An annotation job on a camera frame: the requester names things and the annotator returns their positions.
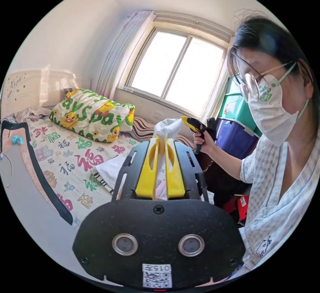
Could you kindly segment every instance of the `qr code sticker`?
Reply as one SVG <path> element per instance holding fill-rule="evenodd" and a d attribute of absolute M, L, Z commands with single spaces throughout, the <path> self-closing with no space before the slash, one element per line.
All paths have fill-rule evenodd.
<path fill-rule="evenodd" d="M 247 204 L 246 200 L 244 199 L 244 197 L 240 198 L 240 202 L 241 202 L 242 207 L 244 207 Z"/>
<path fill-rule="evenodd" d="M 170 265 L 143 265 L 143 287 L 148 288 L 172 288 Z"/>

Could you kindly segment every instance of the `green storage box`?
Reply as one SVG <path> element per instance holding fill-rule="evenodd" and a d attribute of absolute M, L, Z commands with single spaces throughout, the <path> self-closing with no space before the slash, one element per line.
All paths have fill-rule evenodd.
<path fill-rule="evenodd" d="M 254 132 L 257 136 L 259 136 L 259 137 L 261 138 L 261 136 L 262 136 L 262 132 L 259 130 L 259 128 L 258 128 L 258 127 L 256 127 L 256 129 L 255 129 L 255 130 L 253 130 L 253 132 Z"/>
<path fill-rule="evenodd" d="M 226 94 L 240 93 L 238 85 L 233 81 L 233 77 L 228 79 Z"/>
<path fill-rule="evenodd" d="M 252 131 L 257 127 L 251 116 L 249 106 L 241 93 L 228 93 L 225 95 L 218 117 L 236 120 Z"/>

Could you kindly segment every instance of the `white face mask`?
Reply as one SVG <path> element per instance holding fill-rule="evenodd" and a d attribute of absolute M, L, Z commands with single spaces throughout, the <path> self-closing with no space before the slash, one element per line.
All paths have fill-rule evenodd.
<path fill-rule="evenodd" d="M 291 133 L 295 123 L 304 112 L 308 100 L 299 114 L 288 113 L 282 106 L 282 88 L 280 83 L 291 72 L 295 64 L 278 81 L 267 74 L 259 82 L 260 99 L 254 101 L 249 96 L 248 104 L 252 117 L 259 130 L 276 146 L 281 146 Z"/>

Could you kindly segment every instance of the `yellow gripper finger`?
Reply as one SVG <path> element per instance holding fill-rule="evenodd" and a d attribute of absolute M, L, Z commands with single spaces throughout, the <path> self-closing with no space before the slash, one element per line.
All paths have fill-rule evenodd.
<path fill-rule="evenodd" d="M 155 199 L 157 187 L 157 166 L 159 154 L 159 139 L 150 140 L 147 154 L 142 166 L 140 178 L 136 187 L 138 197 Z"/>
<path fill-rule="evenodd" d="M 186 191 L 173 139 L 166 139 L 165 152 L 167 199 L 182 198 Z"/>

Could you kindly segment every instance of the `plaid shirt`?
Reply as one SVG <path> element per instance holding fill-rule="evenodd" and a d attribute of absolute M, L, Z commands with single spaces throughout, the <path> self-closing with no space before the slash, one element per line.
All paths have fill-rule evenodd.
<path fill-rule="evenodd" d="M 277 147 L 262 136 L 255 151 L 242 160 L 240 177 L 252 183 L 246 224 L 239 229 L 246 246 L 243 262 L 249 270 L 292 234 L 319 181 L 320 129 L 309 160 L 279 201 L 287 148 L 287 142 Z"/>

